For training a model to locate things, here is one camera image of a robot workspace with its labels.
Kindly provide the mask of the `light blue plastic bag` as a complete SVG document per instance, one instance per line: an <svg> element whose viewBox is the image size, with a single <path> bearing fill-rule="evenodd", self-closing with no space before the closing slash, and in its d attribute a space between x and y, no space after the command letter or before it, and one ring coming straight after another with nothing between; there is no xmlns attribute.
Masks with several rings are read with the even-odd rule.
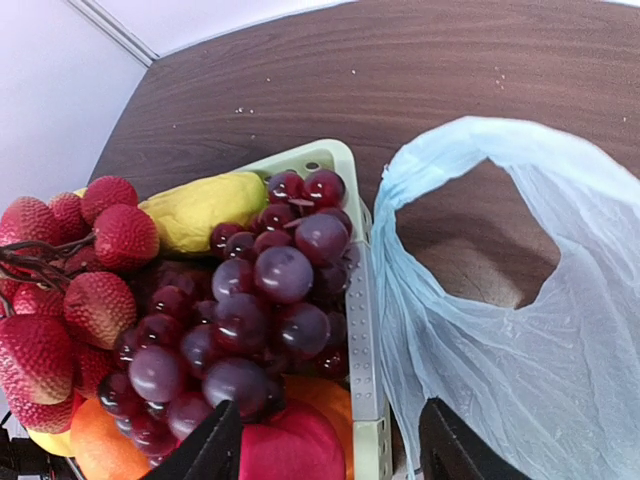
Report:
<svg viewBox="0 0 640 480"><path fill-rule="evenodd" d="M467 116L374 205L382 378L411 469L444 401L532 479L639 475L639 180L578 136Z"/></svg>

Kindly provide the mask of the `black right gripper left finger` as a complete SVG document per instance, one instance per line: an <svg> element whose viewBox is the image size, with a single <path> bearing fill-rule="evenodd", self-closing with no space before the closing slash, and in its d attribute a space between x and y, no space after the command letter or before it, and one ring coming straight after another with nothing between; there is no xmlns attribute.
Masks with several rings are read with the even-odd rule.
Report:
<svg viewBox="0 0 640 480"><path fill-rule="evenodd" d="M223 401L144 480L237 480L243 424L234 402Z"/></svg>

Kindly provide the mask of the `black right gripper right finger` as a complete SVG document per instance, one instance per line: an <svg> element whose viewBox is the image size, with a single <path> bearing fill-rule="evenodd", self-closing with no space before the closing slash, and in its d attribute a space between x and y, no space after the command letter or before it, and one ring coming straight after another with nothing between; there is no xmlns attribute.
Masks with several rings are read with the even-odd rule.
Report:
<svg viewBox="0 0 640 480"><path fill-rule="evenodd" d="M420 415L420 463L425 479L530 480L501 458L442 399Z"/></svg>

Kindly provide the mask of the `red lychee bunch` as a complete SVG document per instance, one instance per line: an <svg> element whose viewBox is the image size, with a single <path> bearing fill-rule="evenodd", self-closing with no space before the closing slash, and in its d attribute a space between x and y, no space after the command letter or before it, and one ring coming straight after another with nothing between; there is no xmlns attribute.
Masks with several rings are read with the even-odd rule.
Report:
<svg viewBox="0 0 640 480"><path fill-rule="evenodd" d="M1 388L31 432L70 427L137 320L125 278L160 250L138 203L129 181L103 176L50 202L19 197L1 215Z"/></svg>

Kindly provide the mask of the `beige perforated plastic basket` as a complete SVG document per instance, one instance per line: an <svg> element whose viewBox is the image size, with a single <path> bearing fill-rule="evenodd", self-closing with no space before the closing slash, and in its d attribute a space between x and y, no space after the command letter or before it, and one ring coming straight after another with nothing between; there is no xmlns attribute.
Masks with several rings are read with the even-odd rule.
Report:
<svg viewBox="0 0 640 480"><path fill-rule="evenodd" d="M347 251L349 282L345 293L348 322L349 382L356 479L393 477L390 408L381 380L379 319L369 246L372 220L358 191L355 159L343 142L321 139L238 167L265 180L294 170L305 177L319 168L335 171L347 186L346 213L353 222Z"/></svg>

